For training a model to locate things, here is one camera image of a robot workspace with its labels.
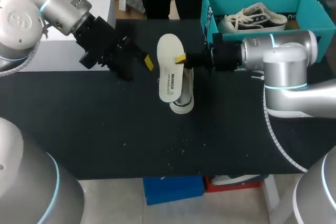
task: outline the red box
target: red box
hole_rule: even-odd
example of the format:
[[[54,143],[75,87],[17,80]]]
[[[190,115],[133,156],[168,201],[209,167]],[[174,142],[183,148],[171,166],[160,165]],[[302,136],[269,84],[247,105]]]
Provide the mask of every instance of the red box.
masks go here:
[[[236,186],[214,186],[210,184],[208,177],[205,176],[204,183],[205,183],[205,190],[208,193],[215,193],[217,191],[231,191],[231,190],[240,190],[240,189],[247,189],[247,188],[256,188],[256,187],[260,187],[263,181],[246,183],[246,184],[241,184],[241,185],[236,185]]]

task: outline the white cable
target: white cable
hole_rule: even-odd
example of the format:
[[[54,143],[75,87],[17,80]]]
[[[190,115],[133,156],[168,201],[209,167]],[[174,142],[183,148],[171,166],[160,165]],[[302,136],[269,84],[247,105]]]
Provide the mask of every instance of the white cable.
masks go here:
[[[264,87],[264,115],[265,115],[265,120],[266,120],[266,124],[267,124],[267,128],[269,133],[271,134],[271,137],[275,143],[275,145],[278,147],[279,151],[282,153],[282,155],[293,165],[295,166],[297,169],[299,169],[300,171],[306,173],[308,170],[305,169],[304,167],[302,167],[301,165],[299,165],[298,163],[296,163],[286,152],[285,150],[282,148],[281,144],[279,143],[277,137],[274,134],[274,131],[272,129],[271,126],[271,122],[269,120],[269,116],[268,116],[268,112],[267,112],[267,107],[266,107],[266,96],[265,96],[265,87]]]
[[[38,48],[39,44],[40,44],[40,42],[37,43],[34,50],[29,54],[28,58],[26,59],[26,61],[24,63],[22,63],[20,66],[18,66],[16,68],[13,68],[11,70],[0,72],[0,77],[9,76],[9,75],[14,74],[16,72],[19,72],[20,70],[27,67],[28,64],[31,62],[31,60],[33,59],[33,57],[35,56],[35,53],[37,51],[37,48]]]

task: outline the tag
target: tag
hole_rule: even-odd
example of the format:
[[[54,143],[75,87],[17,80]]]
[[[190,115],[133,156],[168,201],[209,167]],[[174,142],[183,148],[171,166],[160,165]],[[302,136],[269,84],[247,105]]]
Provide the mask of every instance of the tag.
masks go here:
[[[119,10],[126,11],[126,0],[119,0]]]

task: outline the blue box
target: blue box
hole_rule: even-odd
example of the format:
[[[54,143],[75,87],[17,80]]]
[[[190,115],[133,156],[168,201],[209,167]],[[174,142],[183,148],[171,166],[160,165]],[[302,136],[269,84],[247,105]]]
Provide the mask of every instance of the blue box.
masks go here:
[[[143,187],[147,205],[155,205],[203,195],[201,176],[144,178]]]
[[[216,20],[224,15],[236,14],[243,8],[262,2],[275,13],[286,15],[289,19],[295,18],[301,30],[314,32],[318,40],[320,62],[332,40],[335,25],[331,21],[322,5],[317,0],[203,0],[201,26],[208,43],[212,43],[212,34],[218,33]],[[271,33],[290,33],[295,30],[277,31]],[[243,40],[268,33],[224,34],[223,40]]]

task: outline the teal box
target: teal box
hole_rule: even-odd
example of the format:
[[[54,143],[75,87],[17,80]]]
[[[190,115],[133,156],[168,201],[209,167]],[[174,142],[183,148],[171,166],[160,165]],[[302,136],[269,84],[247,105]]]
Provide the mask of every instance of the teal box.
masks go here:
[[[296,19],[301,30],[314,32],[319,49],[317,62],[322,60],[336,27],[318,0],[203,0],[201,26],[207,42],[212,43],[212,34],[218,33],[216,20],[224,15],[236,14],[243,8],[258,2],[264,3],[272,12],[284,14],[289,19]],[[295,30],[271,33],[290,33],[293,31]],[[223,40],[238,41],[262,34],[270,34],[270,32],[223,34]]]

